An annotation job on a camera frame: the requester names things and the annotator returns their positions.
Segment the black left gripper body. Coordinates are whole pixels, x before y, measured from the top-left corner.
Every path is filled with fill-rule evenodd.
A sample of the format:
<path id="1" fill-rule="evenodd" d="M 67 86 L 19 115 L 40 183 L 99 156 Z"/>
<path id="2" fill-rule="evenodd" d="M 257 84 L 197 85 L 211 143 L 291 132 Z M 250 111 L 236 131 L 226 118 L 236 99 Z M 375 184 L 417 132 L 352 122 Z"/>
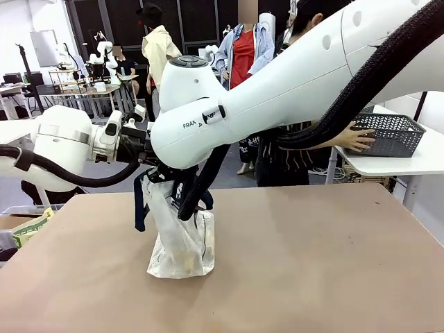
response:
<path id="1" fill-rule="evenodd" d="M 122 127 L 116 161 L 130 164 L 137 160 L 140 164 L 156 165 L 157 156 L 151 145 L 149 130 Z"/>

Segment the grey whiteboard panel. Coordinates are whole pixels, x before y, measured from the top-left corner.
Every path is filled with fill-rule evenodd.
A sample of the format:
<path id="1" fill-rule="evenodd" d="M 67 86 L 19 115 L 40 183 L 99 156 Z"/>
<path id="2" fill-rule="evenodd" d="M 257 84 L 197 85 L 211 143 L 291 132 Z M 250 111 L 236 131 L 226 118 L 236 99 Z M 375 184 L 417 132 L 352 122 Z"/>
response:
<path id="1" fill-rule="evenodd" d="M 54 30 L 32 31 L 31 41 L 40 67 L 58 65 L 57 39 Z"/>

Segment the white background desk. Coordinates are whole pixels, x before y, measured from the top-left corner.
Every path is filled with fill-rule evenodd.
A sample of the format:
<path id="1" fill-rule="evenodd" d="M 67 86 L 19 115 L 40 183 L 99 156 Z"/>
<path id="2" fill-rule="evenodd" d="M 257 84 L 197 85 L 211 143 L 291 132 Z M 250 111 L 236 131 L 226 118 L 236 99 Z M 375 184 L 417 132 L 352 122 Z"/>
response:
<path id="1" fill-rule="evenodd" d="M 8 94 L 12 94 L 13 96 L 20 95 L 23 99 L 25 99 L 24 90 L 30 86 L 31 86 L 30 83 L 15 83 L 9 86 L 0 86 L 0 106 L 1 109 L 5 112 L 6 119 L 8 121 L 19 120 L 19 117 L 17 116 L 17 113 L 12 110 L 12 108 L 9 108 L 6 105 L 4 98 Z"/>

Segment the seated person in black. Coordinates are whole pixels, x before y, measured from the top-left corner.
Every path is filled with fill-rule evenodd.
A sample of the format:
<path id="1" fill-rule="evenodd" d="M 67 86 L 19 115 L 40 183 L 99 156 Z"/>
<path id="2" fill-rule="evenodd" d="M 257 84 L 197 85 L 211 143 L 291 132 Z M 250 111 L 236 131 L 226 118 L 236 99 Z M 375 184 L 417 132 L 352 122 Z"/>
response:
<path id="1" fill-rule="evenodd" d="M 117 76 L 121 78 L 122 76 L 134 76 L 136 75 L 135 71 L 135 62 L 130 58 L 127 58 L 123 54 L 123 49 L 120 44 L 113 45 L 112 54 L 117 61 Z M 137 101 L 137 94 L 139 92 L 139 83 L 135 80 L 131 80 L 131 85 L 133 89 L 133 97 L 134 100 Z"/>

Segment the black light stand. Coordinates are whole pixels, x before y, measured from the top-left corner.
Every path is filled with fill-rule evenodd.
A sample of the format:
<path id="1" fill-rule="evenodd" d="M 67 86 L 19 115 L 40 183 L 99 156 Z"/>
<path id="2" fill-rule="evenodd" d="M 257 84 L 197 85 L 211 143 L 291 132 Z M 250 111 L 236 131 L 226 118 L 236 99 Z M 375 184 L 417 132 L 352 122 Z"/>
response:
<path id="1" fill-rule="evenodd" d="M 26 77 L 28 79 L 28 83 L 31 86 L 31 90 L 32 90 L 33 95 L 35 97 L 35 101 L 37 102 L 39 111 L 41 112 L 41 114 L 44 114 L 44 107 L 43 107 L 42 102 L 40 100 L 40 95 L 38 94 L 37 85 L 35 84 L 34 78 L 32 77 L 31 69 L 29 67 L 28 60 L 26 58 L 26 52 L 24 50 L 24 47 L 20 44 L 16 44 L 16 46 L 19 48 L 19 52 L 22 57 L 25 69 L 26 69 Z"/>

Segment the green printed carton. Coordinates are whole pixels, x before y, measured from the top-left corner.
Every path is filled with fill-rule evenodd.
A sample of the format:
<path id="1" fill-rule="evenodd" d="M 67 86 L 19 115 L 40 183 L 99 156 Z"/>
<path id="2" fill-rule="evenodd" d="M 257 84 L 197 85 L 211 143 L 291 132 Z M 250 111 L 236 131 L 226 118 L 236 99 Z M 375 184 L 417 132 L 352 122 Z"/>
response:
<path id="1" fill-rule="evenodd" d="M 17 248 L 21 248 L 26 244 L 32 236 L 34 236 L 43 225 L 54 216 L 53 210 L 47 208 L 41 216 L 31 219 L 16 228 L 12 229 L 12 238 Z"/>

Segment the mannequin in beige jacket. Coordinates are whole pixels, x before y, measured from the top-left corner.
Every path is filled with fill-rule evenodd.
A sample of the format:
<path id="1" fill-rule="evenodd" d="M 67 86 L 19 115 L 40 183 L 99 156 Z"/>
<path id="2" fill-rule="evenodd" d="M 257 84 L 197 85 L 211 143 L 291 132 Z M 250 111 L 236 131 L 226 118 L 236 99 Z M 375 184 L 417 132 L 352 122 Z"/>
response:
<path id="1" fill-rule="evenodd" d="M 152 115 L 149 118 L 155 121 L 160 113 L 159 95 L 164 68 L 170 59 L 182 54 L 162 23 L 163 11 L 159 6 L 146 2 L 136 14 L 148 29 L 148 34 L 142 40 L 142 55 L 148 60 L 146 92 L 152 102 Z"/>

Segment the clear plastic storage bin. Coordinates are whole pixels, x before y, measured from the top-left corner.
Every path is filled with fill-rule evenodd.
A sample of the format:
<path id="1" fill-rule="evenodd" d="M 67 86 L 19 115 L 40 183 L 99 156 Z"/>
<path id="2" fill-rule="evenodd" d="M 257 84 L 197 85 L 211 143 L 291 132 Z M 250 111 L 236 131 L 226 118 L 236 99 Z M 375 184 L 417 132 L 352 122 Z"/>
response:
<path id="1" fill-rule="evenodd" d="M 54 214 L 62 207 L 63 204 L 50 206 Z M 43 205 L 12 206 L 9 207 L 6 211 L 0 213 L 0 216 L 20 216 L 27 217 L 31 220 L 38 216 L 41 216 L 47 208 L 48 207 L 45 207 Z M 17 248 L 12 238 L 12 230 L 0 230 L 0 251 L 10 248 Z"/>

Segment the person's right hand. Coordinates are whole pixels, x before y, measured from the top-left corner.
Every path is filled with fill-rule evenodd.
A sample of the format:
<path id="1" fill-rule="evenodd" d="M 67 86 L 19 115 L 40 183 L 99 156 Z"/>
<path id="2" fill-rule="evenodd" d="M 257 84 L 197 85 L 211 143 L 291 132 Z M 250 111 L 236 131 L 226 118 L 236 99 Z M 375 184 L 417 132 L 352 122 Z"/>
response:
<path id="1" fill-rule="evenodd" d="M 369 149 L 375 141 L 375 129 L 360 128 L 355 121 L 350 123 L 349 129 L 348 148 L 354 152 L 362 152 Z"/>

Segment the mannequin in blue shirt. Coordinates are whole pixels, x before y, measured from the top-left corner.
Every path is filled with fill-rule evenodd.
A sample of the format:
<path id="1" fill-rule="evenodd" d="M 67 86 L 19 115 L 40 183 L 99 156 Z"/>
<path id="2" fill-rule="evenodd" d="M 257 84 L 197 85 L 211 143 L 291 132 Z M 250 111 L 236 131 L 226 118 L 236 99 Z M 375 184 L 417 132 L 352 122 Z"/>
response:
<path id="1" fill-rule="evenodd" d="M 226 90 L 236 88 L 273 59 L 274 41 L 258 22 L 258 1 L 238 0 L 238 24 L 223 38 L 216 53 L 216 69 Z"/>

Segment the wooden background work table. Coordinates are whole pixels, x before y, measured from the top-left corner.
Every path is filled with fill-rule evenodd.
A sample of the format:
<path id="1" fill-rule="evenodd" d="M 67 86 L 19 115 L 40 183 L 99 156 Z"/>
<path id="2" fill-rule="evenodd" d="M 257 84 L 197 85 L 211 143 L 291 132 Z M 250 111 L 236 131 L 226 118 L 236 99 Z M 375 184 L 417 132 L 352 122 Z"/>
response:
<path id="1" fill-rule="evenodd" d="M 95 87 L 82 90 L 66 89 L 61 94 L 47 94 L 43 97 L 52 105 L 63 105 L 84 111 L 92 123 L 105 123 L 115 110 L 121 111 L 122 114 L 128 112 L 119 85 L 106 85 L 102 92 Z"/>

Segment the clear bag with navy handles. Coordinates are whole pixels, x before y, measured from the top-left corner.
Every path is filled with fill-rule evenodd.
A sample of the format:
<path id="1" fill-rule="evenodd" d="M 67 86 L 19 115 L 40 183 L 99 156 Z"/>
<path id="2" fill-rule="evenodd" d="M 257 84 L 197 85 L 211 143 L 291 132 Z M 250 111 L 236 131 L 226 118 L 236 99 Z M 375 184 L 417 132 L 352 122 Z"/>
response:
<path id="1" fill-rule="evenodd" d="M 154 220 L 157 237 L 147 273 L 164 279 L 204 276 L 214 269 L 214 200 L 207 191 L 189 218 L 178 216 L 184 184 L 167 178 L 157 167 L 139 174 L 133 183 L 135 229 L 146 230 L 145 220 Z"/>

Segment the black equipment base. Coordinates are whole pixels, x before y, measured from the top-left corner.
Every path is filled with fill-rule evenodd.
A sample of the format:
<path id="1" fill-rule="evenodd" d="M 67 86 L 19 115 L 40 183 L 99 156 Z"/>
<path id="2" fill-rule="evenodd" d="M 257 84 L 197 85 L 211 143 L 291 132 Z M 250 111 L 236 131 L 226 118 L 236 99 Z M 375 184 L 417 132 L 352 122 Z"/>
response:
<path id="1" fill-rule="evenodd" d="M 22 180 L 21 188 L 22 191 L 33 200 L 34 205 L 42 205 L 42 200 L 40 198 L 40 195 L 38 194 L 37 187 L 35 185 Z M 65 204 L 75 195 L 81 194 L 86 194 L 86 192 L 80 187 L 75 187 L 71 191 L 64 192 L 46 191 L 46 195 L 49 199 L 50 204 L 52 205 Z"/>

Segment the dark grey plastic basket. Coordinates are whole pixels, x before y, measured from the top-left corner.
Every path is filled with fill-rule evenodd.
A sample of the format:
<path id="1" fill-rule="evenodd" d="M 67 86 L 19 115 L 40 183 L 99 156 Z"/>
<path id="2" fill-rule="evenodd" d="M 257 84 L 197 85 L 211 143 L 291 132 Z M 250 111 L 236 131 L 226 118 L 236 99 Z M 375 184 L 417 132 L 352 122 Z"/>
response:
<path id="1" fill-rule="evenodd" d="M 374 157 L 410 158 L 418 147 L 426 130 L 407 115 L 360 113 L 355 118 L 356 130 L 374 130 L 369 137 L 375 139 L 370 148 L 360 152 L 347 152 L 355 155 Z"/>

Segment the white side table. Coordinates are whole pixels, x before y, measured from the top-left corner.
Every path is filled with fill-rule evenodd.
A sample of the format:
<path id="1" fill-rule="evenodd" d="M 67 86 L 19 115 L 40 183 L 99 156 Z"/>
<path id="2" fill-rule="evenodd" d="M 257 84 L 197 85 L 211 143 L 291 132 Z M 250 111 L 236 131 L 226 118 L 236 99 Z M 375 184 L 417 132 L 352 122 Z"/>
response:
<path id="1" fill-rule="evenodd" d="M 422 177 L 444 174 L 444 134 L 427 126 L 425 130 L 411 158 L 365 157 L 347 153 L 341 147 L 332 148 L 325 182 L 333 183 L 334 163 L 338 155 L 343 157 L 355 172 L 363 176 L 408 176 L 402 204 L 412 211 Z"/>

